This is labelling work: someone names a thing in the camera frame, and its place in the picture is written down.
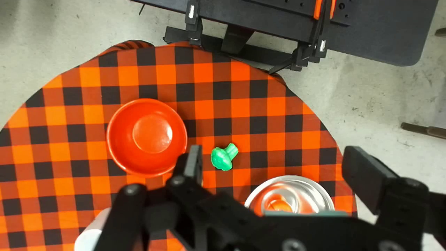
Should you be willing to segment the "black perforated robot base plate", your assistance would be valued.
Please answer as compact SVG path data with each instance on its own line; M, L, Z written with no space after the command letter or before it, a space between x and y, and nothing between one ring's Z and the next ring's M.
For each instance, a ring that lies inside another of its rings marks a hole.
M135 1L181 12L185 23L188 0ZM412 65L422 54L437 1L337 0L326 54L334 50L393 65ZM313 9L315 0L201 0L199 47L266 64L277 72L290 68L297 43L309 40ZM164 40L189 41L185 26L169 26Z

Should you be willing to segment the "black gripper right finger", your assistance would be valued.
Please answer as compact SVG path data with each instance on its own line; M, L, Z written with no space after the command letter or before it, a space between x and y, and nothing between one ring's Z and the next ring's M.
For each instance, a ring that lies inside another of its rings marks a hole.
M387 184L398 178L397 172L359 146L344 149L341 172L351 189L373 214L380 212Z

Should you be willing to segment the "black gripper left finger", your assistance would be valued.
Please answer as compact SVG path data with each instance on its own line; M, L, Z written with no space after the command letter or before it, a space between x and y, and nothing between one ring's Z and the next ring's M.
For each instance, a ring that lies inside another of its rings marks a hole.
M184 175L192 178L196 184L202 184L202 146L192 145L187 153L182 153L175 163L173 175Z

